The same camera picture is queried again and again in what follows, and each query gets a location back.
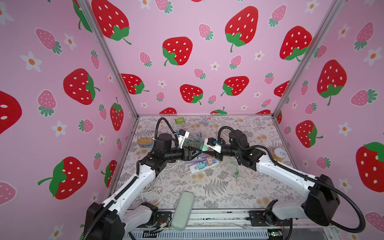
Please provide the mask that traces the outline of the pink charger plug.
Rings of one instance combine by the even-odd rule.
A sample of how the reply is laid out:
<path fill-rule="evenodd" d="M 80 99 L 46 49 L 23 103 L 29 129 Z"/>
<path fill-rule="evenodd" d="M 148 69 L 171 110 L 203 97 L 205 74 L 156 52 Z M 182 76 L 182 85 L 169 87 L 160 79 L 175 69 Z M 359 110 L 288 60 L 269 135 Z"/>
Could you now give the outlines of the pink charger plug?
<path fill-rule="evenodd" d="M 207 158 L 206 162 L 207 162 L 208 166 L 211 166 L 213 164 L 213 159 L 212 158 Z"/>

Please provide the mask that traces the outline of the white blue power strip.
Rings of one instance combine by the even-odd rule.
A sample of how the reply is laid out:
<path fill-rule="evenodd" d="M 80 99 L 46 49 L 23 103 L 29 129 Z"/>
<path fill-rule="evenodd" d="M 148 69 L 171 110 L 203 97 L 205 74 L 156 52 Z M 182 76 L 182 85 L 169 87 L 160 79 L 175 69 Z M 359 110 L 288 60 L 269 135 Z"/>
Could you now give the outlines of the white blue power strip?
<path fill-rule="evenodd" d="M 216 159 L 208 158 L 200 163 L 190 166 L 190 171 L 192 175 L 198 174 L 200 172 L 206 171 L 210 168 L 217 166 L 219 163 Z"/>

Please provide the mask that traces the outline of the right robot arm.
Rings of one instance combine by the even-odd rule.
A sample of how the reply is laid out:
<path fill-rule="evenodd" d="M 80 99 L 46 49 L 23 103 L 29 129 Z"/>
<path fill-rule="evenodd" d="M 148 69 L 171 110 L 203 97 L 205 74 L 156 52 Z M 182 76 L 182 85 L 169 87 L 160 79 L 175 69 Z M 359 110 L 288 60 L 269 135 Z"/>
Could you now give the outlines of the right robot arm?
<path fill-rule="evenodd" d="M 363 212 L 351 198 L 334 187 L 329 177 L 308 175 L 276 161 L 267 147 L 250 146 L 246 135 L 240 130 L 221 127 L 217 138 L 205 139 L 203 150 L 218 160 L 225 156 L 234 157 L 240 166 L 273 177 L 301 194 L 299 200 L 271 201 L 263 214 L 263 220 L 269 226 L 275 226 L 283 220 L 292 222 L 304 218 L 317 225 L 333 225 L 349 233 L 361 233 L 366 228 Z M 357 213 L 359 225 L 356 228 L 348 228 L 332 220 L 340 205 L 340 198 L 345 199 Z"/>

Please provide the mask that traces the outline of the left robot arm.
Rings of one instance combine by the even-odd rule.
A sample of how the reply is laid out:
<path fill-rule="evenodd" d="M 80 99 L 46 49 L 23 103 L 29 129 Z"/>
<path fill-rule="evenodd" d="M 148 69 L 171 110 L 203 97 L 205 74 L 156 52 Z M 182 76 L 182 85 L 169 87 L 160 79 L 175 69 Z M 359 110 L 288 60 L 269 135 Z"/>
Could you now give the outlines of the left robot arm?
<path fill-rule="evenodd" d="M 136 172 L 115 193 L 101 204 L 93 203 L 87 210 L 83 238 L 85 240 L 121 240 L 136 227 L 154 222 L 158 208 L 148 202 L 129 211 L 130 205 L 143 189 L 156 179 L 167 163 L 191 161 L 202 153 L 185 147 L 189 132 L 180 129 L 170 134 L 155 132 L 149 153 L 137 161 Z"/>

